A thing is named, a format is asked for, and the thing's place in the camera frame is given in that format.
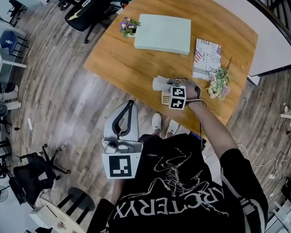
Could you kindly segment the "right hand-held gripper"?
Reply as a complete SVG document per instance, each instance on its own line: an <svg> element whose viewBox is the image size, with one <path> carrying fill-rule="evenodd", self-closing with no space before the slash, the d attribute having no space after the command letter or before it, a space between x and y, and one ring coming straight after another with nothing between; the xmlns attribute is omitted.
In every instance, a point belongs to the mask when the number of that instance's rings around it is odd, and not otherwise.
<svg viewBox="0 0 291 233"><path fill-rule="evenodd" d="M167 84L170 85L169 108L174 110L183 110L186 103L186 86L192 85L187 78L169 79Z"/></svg>

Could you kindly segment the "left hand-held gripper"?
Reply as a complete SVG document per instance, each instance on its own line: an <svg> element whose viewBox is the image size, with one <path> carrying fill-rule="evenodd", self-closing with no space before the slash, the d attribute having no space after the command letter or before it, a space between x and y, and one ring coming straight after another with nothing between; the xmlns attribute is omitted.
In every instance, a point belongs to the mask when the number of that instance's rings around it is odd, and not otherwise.
<svg viewBox="0 0 291 233"><path fill-rule="evenodd" d="M143 144L138 141L138 113L133 100L117 106L106 119L104 125L102 146L102 162L108 179L132 179L136 175L141 158ZM121 132L121 139L117 140L120 132L119 122L123 112L124 122L127 123Z"/></svg>

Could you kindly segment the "person's right hand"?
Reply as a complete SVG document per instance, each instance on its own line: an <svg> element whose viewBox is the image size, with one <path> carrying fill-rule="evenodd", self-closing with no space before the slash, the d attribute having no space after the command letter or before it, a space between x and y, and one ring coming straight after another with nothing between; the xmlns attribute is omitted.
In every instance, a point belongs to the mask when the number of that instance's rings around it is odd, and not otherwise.
<svg viewBox="0 0 291 233"><path fill-rule="evenodd" d="M201 101L200 99L201 89L196 85L186 86L186 104Z"/></svg>

